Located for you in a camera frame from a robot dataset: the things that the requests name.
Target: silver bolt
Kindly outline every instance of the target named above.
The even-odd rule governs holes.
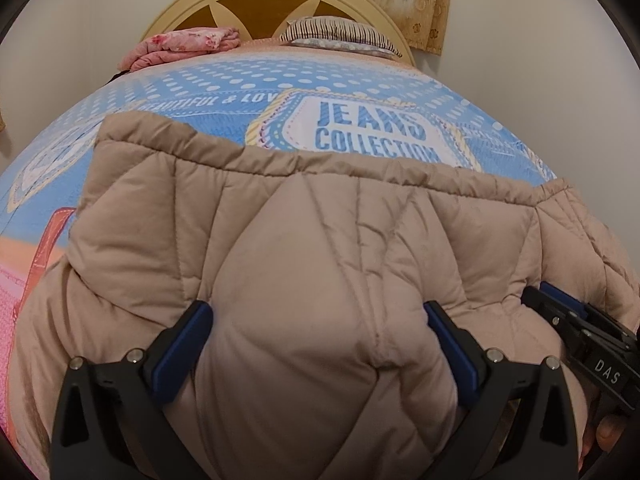
[[[501,350],[498,350],[497,348],[489,348],[486,351],[486,357],[492,363],[499,363],[504,359],[504,354],[502,353]]]
[[[552,370],[558,370],[558,368],[560,367],[560,359],[554,357],[553,355],[550,355],[545,359],[545,365],[547,365]]]
[[[74,357],[73,359],[71,359],[71,361],[69,361],[69,368],[71,368],[72,370],[79,370],[83,364],[84,359],[82,359],[81,357]]]
[[[127,352],[127,361],[130,363],[137,363],[142,361],[142,358],[145,356],[145,351],[140,348],[134,348],[133,350],[129,350]]]

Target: pink blanket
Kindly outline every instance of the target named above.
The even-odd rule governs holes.
[[[173,30],[146,38],[122,59],[118,69],[135,72],[148,66],[224,52],[237,46],[240,46],[240,34],[233,27]]]

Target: bedsheet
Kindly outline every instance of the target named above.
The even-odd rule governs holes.
[[[15,320],[66,245],[102,120],[148,110],[276,150],[442,162],[528,181],[555,177],[500,123],[394,62],[295,47],[239,48],[122,76],[51,123],[0,176],[0,427]]]

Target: headboard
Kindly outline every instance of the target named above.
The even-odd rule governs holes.
[[[303,16],[340,16],[368,23],[402,54],[400,62],[415,66],[408,43],[391,18],[371,0],[176,0],[143,34],[191,27],[236,27],[243,41],[279,35],[287,20]]]

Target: white wall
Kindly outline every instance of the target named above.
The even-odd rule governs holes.
[[[0,171],[172,1],[31,0],[0,45]],[[640,268],[640,70],[596,0],[452,0],[444,55],[416,57],[575,182]]]
[[[452,0],[420,68],[576,184],[640,270],[640,69],[596,0]]]

